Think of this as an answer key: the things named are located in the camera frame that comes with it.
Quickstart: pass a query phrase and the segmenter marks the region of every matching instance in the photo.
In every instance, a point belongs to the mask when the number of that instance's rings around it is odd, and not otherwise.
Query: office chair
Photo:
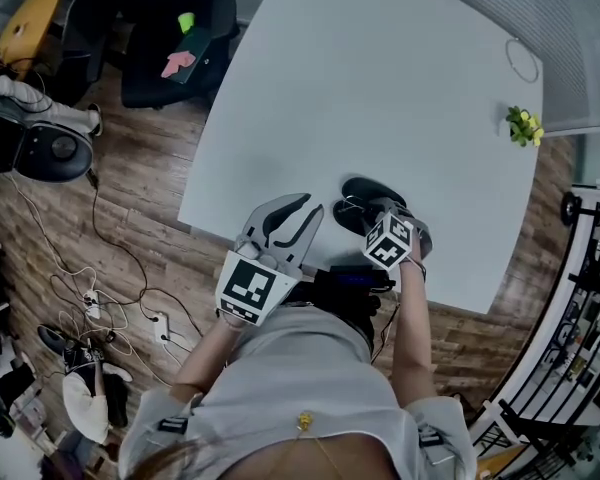
[[[124,55],[107,50],[107,35],[118,12],[134,23]],[[211,33],[205,61],[186,84],[162,78],[167,57],[183,38],[178,16],[195,13],[195,26]],[[235,0],[74,0],[63,34],[63,60],[54,99],[74,105],[100,78],[105,60],[122,69],[125,107],[162,107],[217,89],[229,67],[229,41],[239,32]]]

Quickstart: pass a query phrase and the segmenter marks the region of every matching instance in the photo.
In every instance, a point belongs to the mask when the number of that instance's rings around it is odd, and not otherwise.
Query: wooden floor
[[[147,271],[149,285],[180,298],[204,331],[215,319],[214,272],[222,264],[225,249],[193,236],[177,221],[177,214],[207,110],[195,103],[171,105],[161,111],[125,109],[119,87],[119,74],[106,66],[102,80],[83,102],[83,106],[90,101],[98,103],[105,117],[105,132],[94,144],[101,183],[97,226],[106,237],[136,254]],[[441,393],[460,391],[479,407],[515,361],[546,302],[565,252],[568,231],[559,221],[559,202],[570,185],[573,157],[573,145],[565,139],[545,140],[540,148],[524,224],[489,314],[431,305],[435,380]],[[97,288],[121,301],[137,297],[143,287],[142,274],[123,251],[95,235],[91,223],[94,191],[85,179],[51,185],[18,175],[14,178],[40,209],[50,240],[72,270],[91,265],[98,271]],[[58,325],[59,311],[71,313],[72,308],[51,291],[49,276],[57,269],[24,200],[6,176],[0,176],[0,242],[6,251],[4,273],[16,286],[11,293],[12,315],[21,346],[43,374],[57,371],[60,361],[41,346],[36,326],[43,322]],[[471,268],[471,259],[467,261]],[[91,275],[83,273],[76,280],[86,291]],[[63,297],[75,300],[59,282],[55,284]],[[154,292],[148,293],[144,302],[148,308],[168,313],[172,329],[195,342],[196,333],[176,302]],[[122,326],[119,309],[110,309],[115,325]],[[386,301],[376,328],[384,326],[392,309],[392,301]],[[154,343],[151,322],[143,318],[137,304],[126,306],[125,311],[129,327],[124,333],[139,356],[170,381],[177,365]],[[107,317],[101,322],[108,325]],[[63,317],[62,323],[72,330],[69,319]],[[121,339],[113,345],[128,350]],[[376,363],[385,373],[392,349],[391,338]],[[183,357],[177,347],[171,345],[170,350]],[[125,356],[111,347],[107,352],[134,376],[131,418],[139,394],[159,382],[134,355]],[[71,428],[60,382],[60,375],[51,377],[41,395],[48,408],[51,434]]]

